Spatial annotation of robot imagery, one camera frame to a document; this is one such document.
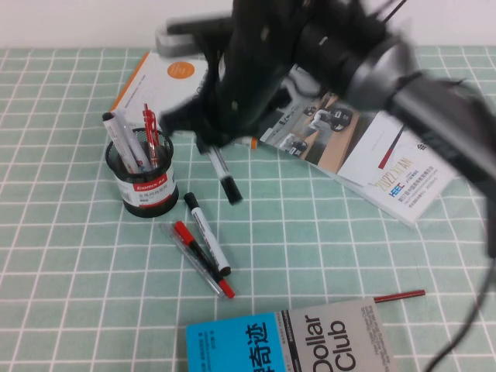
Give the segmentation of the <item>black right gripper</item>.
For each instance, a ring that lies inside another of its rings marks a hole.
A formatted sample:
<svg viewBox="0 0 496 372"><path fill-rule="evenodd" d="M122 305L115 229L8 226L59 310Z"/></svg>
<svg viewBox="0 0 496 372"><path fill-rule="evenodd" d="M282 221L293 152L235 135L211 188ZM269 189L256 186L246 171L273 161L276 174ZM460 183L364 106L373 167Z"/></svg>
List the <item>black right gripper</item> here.
<svg viewBox="0 0 496 372"><path fill-rule="evenodd" d="M200 154L257 132L294 64L306 23L303 1L234 1L232 6L232 35L222 51L224 75L202 99L203 113L198 101L189 101L159 118L164 134L195 133Z"/></svg>

